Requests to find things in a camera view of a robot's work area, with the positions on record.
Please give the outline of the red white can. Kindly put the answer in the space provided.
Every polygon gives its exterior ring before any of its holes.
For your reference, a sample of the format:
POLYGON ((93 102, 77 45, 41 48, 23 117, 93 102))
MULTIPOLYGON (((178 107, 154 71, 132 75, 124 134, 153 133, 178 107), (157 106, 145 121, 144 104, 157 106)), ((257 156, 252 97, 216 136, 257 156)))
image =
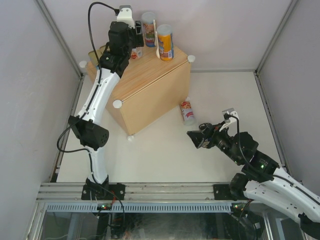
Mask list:
POLYGON ((194 111, 192 109, 191 103, 185 100, 180 103, 179 107, 183 118, 183 123, 186 126, 193 125, 196 122, 196 118, 194 116, 194 111))
POLYGON ((137 47, 133 48, 131 51, 131 58, 132 59, 139 59, 143 56, 143 48, 142 47, 137 47))

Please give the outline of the orange yellow cylindrical can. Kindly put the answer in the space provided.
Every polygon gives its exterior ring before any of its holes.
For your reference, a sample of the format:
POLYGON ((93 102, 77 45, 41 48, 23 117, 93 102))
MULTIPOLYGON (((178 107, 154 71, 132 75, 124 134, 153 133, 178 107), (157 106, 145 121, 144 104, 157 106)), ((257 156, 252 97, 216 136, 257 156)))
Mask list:
POLYGON ((156 37, 155 37, 155 24, 156 14, 153 12, 145 12, 141 16, 142 31, 144 42, 147 47, 155 47, 156 37))

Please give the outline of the blue vegetable cylindrical can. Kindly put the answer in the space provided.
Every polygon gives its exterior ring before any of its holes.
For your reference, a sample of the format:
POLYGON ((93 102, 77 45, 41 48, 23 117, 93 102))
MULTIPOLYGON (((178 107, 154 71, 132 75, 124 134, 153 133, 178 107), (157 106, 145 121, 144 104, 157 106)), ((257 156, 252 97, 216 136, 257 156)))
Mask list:
POLYGON ((163 61, 171 61, 174 58, 173 29, 168 24, 157 27, 157 40, 159 57, 163 61))

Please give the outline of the gold rectangular tin can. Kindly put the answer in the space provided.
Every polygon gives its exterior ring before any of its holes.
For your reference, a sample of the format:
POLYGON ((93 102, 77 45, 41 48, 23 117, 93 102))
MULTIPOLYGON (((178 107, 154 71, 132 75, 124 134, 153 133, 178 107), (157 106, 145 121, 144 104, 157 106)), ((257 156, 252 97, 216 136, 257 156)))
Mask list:
POLYGON ((109 51, 109 46, 108 46, 107 44, 105 44, 105 45, 101 46, 101 47, 99 48, 99 50, 100 50, 100 52, 101 52, 102 54, 104 54, 104 52, 108 52, 108 51, 109 51))

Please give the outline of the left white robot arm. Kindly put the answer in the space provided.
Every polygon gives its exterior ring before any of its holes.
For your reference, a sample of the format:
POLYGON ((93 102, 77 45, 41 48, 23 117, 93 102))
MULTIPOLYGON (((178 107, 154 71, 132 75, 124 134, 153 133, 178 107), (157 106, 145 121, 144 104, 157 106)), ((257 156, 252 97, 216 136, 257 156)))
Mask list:
POLYGON ((98 200, 109 196, 109 176, 105 165, 104 147, 109 131, 101 126, 103 112, 115 86, 129 65, 132 50, 144 46, 142 23, 134 26, 113 21, 108 31, 109 41, 98 61, 98 71, 91 91, 77 116, 70 116, 68 123, 80 144, 89 153, 88 180, 95 185, 92 194, 98 200))

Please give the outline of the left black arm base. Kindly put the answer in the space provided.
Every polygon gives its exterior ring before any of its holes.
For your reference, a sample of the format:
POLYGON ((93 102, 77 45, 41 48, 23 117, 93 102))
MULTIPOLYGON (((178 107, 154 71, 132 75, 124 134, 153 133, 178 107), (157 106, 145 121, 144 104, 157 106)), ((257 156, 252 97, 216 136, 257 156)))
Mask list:
POLYGON ((102 189, 100 186, 96 184, 85 184, 82 188, 81 200, 89 201, 89 200, 117 200, 121 201, 125 198, 126 186, 121 183, 111 183, 108 186, 108 189, 102 189))

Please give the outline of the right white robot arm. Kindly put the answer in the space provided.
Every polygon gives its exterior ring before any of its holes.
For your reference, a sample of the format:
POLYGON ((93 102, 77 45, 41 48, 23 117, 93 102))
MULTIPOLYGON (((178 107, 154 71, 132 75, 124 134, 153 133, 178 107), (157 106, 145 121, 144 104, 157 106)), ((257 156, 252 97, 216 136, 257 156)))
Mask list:
POLYGON ((268 155, 258 150, 248 132, 230 136, 222 124, 203 123, 186 134, 196 148, 218 148, 241 166, 228 188, 234 200, 261 202, 296 222, 312 238, 320 238, 320 197, 290 176, 268 155))

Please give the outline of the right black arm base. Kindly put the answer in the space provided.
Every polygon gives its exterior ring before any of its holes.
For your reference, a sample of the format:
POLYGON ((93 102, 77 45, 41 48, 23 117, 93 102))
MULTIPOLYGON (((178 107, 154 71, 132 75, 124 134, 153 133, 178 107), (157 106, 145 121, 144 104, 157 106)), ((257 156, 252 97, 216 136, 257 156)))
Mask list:
POLYGON ((242 200, 248 200, 243 195, 237 195, 231 193, 231 190, 229 188, 229 185, 227 183, 220 183, 220 184, 214 184, 213 185, 213 194, 214 199, 217 201, 242 201, 242 200))

